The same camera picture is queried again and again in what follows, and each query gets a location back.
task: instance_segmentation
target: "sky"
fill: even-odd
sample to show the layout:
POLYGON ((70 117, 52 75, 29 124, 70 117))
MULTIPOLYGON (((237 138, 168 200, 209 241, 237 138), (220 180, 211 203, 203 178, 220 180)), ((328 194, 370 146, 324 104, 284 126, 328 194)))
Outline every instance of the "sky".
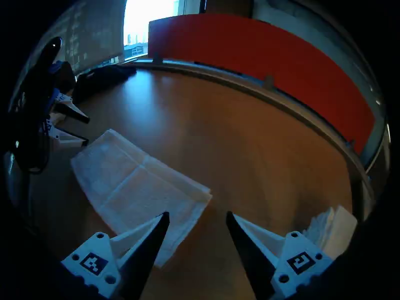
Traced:
POLYGON ((127 0, 123 23, 123 43, 147 43, 149 22, 157 19, 176 16, 179 0, 127 0))

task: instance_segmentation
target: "building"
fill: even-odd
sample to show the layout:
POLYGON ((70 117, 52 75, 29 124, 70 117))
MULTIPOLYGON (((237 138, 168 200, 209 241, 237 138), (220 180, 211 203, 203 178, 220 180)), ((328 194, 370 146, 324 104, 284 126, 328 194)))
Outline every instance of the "building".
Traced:
POLYGON ((126 45, 123 47, 123 56, 125 57, 125 59, 141 54, 147 54, 147 52, 148 52, 147 43, 136 43, 133 45, 126 45))

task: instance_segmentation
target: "wall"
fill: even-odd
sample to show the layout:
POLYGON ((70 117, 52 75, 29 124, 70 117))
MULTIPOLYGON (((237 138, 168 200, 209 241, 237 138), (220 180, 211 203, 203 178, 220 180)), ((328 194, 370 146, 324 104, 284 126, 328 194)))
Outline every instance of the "wall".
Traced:
POLYGON ((253 0, 207 0, 207 14, 231 14, 249 18, 253 13, 253 0))

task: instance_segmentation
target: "window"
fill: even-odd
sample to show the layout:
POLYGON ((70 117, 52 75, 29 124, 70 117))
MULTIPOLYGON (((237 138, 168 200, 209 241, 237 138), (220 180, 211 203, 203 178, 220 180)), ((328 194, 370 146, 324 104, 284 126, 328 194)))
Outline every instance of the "window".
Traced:
POLYGON ((149 22, 181 15, 184 2, 185 0, 127 0, 123 23, 125 60, 147 54, 149 22))

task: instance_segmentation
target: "white towel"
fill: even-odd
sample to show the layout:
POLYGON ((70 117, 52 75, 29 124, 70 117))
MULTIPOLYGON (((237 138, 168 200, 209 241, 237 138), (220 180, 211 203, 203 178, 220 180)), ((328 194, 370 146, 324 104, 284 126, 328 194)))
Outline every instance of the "white towel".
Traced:
POLYGON ((169 212, 155 265, 171 258, 211 199, 210 189, 149 156, 112 129, 71 160, 95 211, 117 234, 169 212))

